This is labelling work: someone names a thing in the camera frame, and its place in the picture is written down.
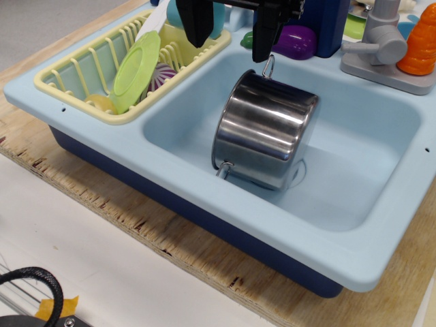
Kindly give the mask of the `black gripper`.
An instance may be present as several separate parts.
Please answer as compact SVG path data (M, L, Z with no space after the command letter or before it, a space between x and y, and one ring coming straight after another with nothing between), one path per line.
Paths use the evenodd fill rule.
M252 59L255 63L267 60L283 25L289 19L299 19L305 6L305 0L227 0L217 2L255 10L252 48ZM176 7L188 41L196 48L202 47L213 31L213 2L176 0Z

